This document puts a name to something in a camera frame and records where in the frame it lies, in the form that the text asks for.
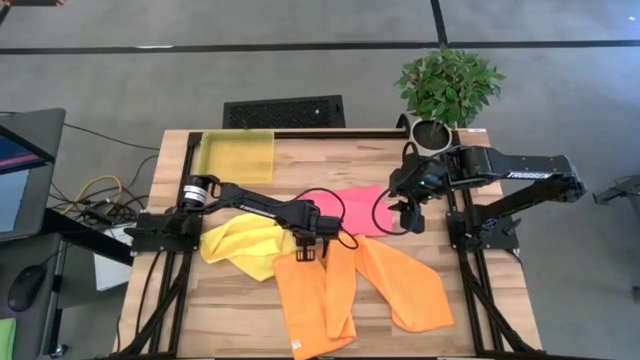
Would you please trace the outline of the white paper sheet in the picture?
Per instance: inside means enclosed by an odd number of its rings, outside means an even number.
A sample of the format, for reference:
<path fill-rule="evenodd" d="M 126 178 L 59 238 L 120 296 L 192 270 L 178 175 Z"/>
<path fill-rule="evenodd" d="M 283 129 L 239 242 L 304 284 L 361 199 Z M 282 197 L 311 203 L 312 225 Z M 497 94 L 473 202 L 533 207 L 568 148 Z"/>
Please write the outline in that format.
<path fill-rule="evenodd" d="M 103 233 L 120 243 L 131 247 L 132 237 L 124 232 L 128 224 L 122 224 Z M 132 267 L 104 256 L 94 254 L 95 282 L 97 291 L 106 291 L 129 281 Z"/>

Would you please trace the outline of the green flat item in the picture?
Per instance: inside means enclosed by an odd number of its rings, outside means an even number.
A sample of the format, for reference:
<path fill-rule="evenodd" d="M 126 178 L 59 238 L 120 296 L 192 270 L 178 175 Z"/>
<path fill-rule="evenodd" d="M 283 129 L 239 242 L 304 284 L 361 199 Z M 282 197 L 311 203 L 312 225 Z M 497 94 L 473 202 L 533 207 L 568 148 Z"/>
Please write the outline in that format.
<path fill-rule="evenodd" d="M 15 318 L 0 319 L 0 360 L 13 360 L 16 326 Z"/>

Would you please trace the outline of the yellow-green translucent bin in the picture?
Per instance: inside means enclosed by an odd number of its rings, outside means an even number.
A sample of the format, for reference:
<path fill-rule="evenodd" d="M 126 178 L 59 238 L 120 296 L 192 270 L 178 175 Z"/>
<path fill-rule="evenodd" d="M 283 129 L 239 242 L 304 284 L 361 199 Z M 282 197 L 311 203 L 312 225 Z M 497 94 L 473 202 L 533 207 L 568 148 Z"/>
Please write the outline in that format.
<path fill-rule="evenodd" d="M 202 134 L 194 175 L 239 185 L 273 179 L 275 134 L 269 130 L 214 130 Z"/>

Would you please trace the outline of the plain orange microfiber towel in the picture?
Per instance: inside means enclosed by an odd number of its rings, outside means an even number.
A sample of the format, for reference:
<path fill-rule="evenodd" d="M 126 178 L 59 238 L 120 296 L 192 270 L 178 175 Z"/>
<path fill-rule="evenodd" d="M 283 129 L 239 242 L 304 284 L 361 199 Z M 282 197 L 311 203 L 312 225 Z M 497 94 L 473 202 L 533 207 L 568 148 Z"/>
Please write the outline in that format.
<path fill-rule="evenodd" d="M 425 332 L 455 324 L 440 275 L 404 252 L 358 235 L 356 270 L 386 300 L 392 322 L 407 332 Z"/>

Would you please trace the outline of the black computer mouse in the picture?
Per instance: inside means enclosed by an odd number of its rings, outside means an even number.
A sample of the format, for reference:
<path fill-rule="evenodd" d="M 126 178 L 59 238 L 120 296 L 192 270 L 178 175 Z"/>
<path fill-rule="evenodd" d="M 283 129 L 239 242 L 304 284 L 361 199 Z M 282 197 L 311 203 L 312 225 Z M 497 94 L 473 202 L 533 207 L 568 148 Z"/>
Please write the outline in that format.
<path fill-rule="evenodd" d="M 43 264 L 30 265 L 19 272 L 7 295 L 7 305 L 13 312 L 25 312 L 33 305 L 46 273 Z"/>

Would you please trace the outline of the pink microfiber towel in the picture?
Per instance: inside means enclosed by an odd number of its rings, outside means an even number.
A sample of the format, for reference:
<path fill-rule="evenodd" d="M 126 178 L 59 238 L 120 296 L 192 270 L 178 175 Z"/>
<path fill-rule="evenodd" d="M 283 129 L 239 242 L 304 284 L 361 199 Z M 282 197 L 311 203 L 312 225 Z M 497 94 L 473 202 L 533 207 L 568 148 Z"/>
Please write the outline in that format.
<path fill-rule="evenodd" d="M 312 191 L 302 199 L 312 200 L 324 216 L 339 217 L 345 212 L 343 227 L 353 235 L 384 236 L 385 233 L 375 226 L 372 219 L 374 203 L 383 191 L 379 185 L 334 190 L 344 206 L 326 191 Z"/>

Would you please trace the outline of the yellow microfiber towel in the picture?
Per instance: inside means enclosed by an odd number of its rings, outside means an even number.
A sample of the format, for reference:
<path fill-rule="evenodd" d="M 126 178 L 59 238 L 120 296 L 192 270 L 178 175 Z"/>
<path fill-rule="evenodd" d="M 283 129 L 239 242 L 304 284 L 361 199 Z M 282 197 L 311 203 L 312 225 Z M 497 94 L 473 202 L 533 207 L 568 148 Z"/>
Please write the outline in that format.
<path fill-rule="evenodd" d="M 206 263 L 228 260 L 259 282 L 274 276 L 275 259 L 295 251 L 295 239 L 289 231 L 254 214 L 234 217 L 200 238 L 200 254 Z"/>

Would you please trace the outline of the dark grey side desk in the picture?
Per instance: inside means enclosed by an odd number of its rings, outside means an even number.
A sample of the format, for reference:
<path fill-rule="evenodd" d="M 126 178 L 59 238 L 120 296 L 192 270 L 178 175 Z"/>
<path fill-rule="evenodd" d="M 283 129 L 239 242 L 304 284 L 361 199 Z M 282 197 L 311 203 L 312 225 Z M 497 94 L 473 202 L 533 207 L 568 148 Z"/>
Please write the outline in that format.
<path fill-rule="evenodd" d="M 95 266 L 98 254 L 133 264 L 130 247 L 53 210 L 45 211 L 40 231 L 30 237 L 0 242 L 0 319 L 17 321 L 14 360 L 37 360 L 58 344 L 63 310 L 98 297 Z M 33 305 L 13 312 L 7 305 L 10 285 L 25 267 L 43 264 L 46 277 Z"/>

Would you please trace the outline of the orange towel with white label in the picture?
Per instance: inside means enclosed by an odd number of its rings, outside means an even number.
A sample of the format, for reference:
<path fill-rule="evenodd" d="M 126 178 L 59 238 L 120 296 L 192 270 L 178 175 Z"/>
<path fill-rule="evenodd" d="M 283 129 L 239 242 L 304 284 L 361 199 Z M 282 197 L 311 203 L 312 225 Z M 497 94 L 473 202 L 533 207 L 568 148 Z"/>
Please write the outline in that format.
<path fill-rule="evenodd" d="M 338 350 L 356 339 L 352 250 L 332 244 L 325 262 L 282 256 L 274 261 L 274 272 L 295 360 Z"/>

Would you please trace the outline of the green plant in white pot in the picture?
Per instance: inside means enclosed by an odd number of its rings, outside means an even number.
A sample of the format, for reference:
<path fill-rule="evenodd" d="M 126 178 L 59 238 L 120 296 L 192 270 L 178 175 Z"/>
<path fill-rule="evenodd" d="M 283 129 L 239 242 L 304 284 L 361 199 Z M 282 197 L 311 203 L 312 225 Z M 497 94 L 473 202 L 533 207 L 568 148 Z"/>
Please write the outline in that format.
<path fill-rule="evenodd" d="M 459 49 L 434 50 L 404 64 L 395 86 L 416 118 L 410 126 L 413 141 L 431 153 L 450 147 L 453 132 L 469 126 L 501 95 L 504 79 L 488 59 Z"/>

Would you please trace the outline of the black stand foot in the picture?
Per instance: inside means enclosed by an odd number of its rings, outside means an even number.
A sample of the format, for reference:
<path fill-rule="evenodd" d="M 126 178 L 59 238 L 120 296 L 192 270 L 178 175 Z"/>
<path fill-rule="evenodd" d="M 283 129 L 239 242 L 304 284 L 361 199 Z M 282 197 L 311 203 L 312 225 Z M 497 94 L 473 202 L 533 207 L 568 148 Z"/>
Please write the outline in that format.
<path fill-rule="evenodd" d="M 613 186 L 593 194 L 594 202 L 599 205 L 606 205 L 615 198 L 640 200 L 640 175 L 615 179 Z"/>

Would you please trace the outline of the black aluminium table frame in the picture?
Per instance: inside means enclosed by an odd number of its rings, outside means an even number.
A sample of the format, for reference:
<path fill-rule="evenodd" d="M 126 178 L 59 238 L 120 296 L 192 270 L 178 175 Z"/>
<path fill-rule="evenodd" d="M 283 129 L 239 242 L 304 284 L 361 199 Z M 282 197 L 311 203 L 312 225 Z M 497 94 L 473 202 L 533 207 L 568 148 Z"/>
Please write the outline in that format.
<path fill-rule="evenodd" d="M 182 170 L 190 154 L 189 130 L 165 132 L 148 208 L 163 212 L 176 202 Z M 331 190 L 386 186 L 400 163 L 405 143 L 398 129 L 285 130 L 274 143 L 273 178 L 261 194 L 287 200 L 312 187 Z M 389 244 L 433 268 L 447 291 L 455 323 L 410 333 L 396 327 L 387 303 L 364 279 L 357 282 L 352 308 L 356 339 L 338 352 L 347 357 L 470 356 L 474 352 L 459 262 L 446 229 L 445 200 L 428 203 L 421 234 L 393 236 Z M 520 337 L 539 347 L 540 338 L 521 265 L 510 254 L 485 254 L 494 301 Z M 135 259 L 119 322 L 119 346 L 156 307 L 165 260 L 154 254 Z M 186 292 L 177 354 L 181 358 L 287 357 L 291 344 L 274 280 L 258 282 L 228 261 L 207 264 L 195 258 Z"/>

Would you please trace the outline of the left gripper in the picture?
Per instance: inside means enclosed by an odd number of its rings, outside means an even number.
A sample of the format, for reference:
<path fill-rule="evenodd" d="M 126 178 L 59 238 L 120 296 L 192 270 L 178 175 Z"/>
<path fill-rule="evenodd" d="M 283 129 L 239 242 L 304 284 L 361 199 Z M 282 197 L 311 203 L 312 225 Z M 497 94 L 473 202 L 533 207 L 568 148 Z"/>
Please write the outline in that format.
<path fill-rule="evenodd" d="M 289 231 L 293 234 L 296 246 L 299 248 L 295 252 L 295 258 L 298 262 L 311 262 L 316 260 L 316 251 L 310 249 L 316 245 L 318 216 L 312 215 L 303 224 L 294 224 L 289 226 Z M 330 239 L 322 239 L 322 258 L 326 258 L 329 249 Z"/>

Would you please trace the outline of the black perforated metal box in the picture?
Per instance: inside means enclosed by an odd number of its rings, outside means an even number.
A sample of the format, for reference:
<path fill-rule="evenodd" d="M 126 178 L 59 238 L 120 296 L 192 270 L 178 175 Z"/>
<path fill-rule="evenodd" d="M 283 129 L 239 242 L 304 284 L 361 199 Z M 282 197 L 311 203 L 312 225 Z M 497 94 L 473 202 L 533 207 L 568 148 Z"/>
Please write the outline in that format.
<path fill-rule="evenodd" d="M 224 129 L 345 128 L 341 95 L 226 102 Z"/>

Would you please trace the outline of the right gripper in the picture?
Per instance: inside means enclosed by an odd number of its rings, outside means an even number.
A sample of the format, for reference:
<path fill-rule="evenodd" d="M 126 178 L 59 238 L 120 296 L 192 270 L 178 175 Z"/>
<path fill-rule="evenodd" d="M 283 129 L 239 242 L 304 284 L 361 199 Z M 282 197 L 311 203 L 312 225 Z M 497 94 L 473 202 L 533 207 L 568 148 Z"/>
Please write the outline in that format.
<path fill-rule="evenodd" d="M 439 161 L 404 162 L 390 175 L 390 195 L 414 200 L 430 200 L 439 197 L 445 192 L 446 175 L 447 170 Z M 388 209 L 400 211 L 402 202 L 393 203 Z"/>

